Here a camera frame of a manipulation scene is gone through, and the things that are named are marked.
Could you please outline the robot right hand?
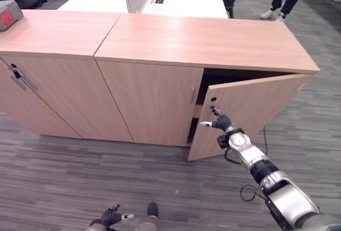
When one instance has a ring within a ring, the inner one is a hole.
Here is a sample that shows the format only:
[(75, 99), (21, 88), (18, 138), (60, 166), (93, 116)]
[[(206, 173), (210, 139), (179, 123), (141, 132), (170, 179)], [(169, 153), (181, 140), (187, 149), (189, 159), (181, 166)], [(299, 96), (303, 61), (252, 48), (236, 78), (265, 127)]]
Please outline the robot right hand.
[(217, 119), (213, 122), (210, 122), (210, 121), (200, 122), (199, 126), (212, 127), (215, 129), (220, 129), (224, 132), (226, 132), (229, 127), (232, 127), (232, 121), (226, 114), (224, 114), (221, 110), (219, 110), (215, 106), (211, 106), (210, 109), (212, 113), (215, 116), (217, 116)]

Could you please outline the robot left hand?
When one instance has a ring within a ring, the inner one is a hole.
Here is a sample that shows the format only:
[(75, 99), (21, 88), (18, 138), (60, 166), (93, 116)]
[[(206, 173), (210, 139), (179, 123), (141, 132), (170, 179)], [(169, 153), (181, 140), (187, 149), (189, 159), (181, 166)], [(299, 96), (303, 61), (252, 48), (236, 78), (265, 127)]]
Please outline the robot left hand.
[(120, 208), (120, 204), (115, 204), (113, 207), (108, 208), (103, 214), (102, 214), (102, 222), (106, 226), (112, 226), (114, 224), (117, 224), (121, 222), (122, 220), (129, 220), (134, 217), (133, 213), (119, 213), (118, 210)]

